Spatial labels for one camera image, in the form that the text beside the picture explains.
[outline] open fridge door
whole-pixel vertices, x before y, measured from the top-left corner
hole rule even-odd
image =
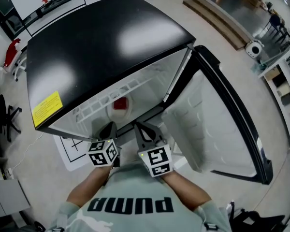
[[[195,47],[162,120],[193,170],[269,184],[271,161],[219,64],[204,46]]]

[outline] floor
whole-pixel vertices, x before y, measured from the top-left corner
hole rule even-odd
[[[254,60],[245,51],[235,51],[213,27],[184,6],[182,1],[151,0],[150,3],[186,28],[196,37],[196,44],[205,45],[220,60],[222,72],[247,107],[267,157],[272,160],[274,178],[269,186],[265,186],[212,173],[199,174],[187,165],[180,168],[179,172],[204,188],[218,206],[225,206],[235,200],[237,207],[257,210],[261,216],[288,216],[290,155],[287,155],[288,138],[276,104],[263,81],[250,70]],[[23,108],[23,112],[15,119],[15,124],[21,128],[22,133],[13,133],[11,144],[1,138],[5,155],[9,159],[8,166],[13,167],[19,163],[28,145],[41,132],[35,131],[33,127],[24,72],[17,83],[10,76],[6,76],[1,93],[8,104]],[[19,179],[31,204],[27,214],[48,227],[59,204],[66,200],[69,192],[91,170],[90,165],[85,165],[69,172],[62,162],[53,136],[45,133],[14,170],[14,175]]]
[[[256,8],[244,0],[211,1],[232,16],[255,39],[260,40],[264,44],[263,52],[259,57],[261,60],[265,61],[280,52],[281,44],[275,43],[280,35],[273,39],[274,33],[270,35],[273,28],[269,32],[268,29],[264,29],[271,17],[267,11],[262,8]]]

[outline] staircase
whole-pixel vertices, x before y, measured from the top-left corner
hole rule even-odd
[[[228,16],[206,0],[185,0],[183,4],[212,25],[233,47],[239,50],[250,41]]]

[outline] black office chair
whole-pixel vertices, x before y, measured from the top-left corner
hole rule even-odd
[[[282,224],[284,215],[276,217],[260,217],[256,211],[245,211],[241,209],[241,213],[234,217],[234,202],[231,202],[232,210],[230,213],[230,225],[232,232],[282,232],[286,225]]]
[[[273,14],[272,16],[271,16],[271,18],[270,18],[270,20],[269,20],[269,22],[266,24],[266,26],[263,28],[263,30],[265,30],[266,28],[267,28],[267,25],[269,25],[269,24],[271,24],[271,26],[270,26],[270,28],[268,29],[268,31],[271,29],[271,27],[273,27],[274,28],[274,30],[270,33],[270,35],[276,30],[276,31],[279,31],[279,26],[280,26],[280,24],[281,24],[281,22],[280,22],[280,17],[278,16],[278,15],[276,15],[276,14]]]
[[[13,107],[9,106],[8,114],[6,114],[5,100],[3,95],[0,95],[0,133],[2,133],[2,127],[6,126],[7,139],[9,142],[11,141],[10,127],[12,127],[18,133],[21,133],[21,130],[17,129],[15,125],[12,123],[12,119],[18,111],[21,113],[22,109],[17,107],[11,114],[12,109]]]

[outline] person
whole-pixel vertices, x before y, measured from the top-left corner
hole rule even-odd
[[[176,171],[152,178],[139,163],[95,168],[63,203],[50,231],[230,232],[226,209]]]

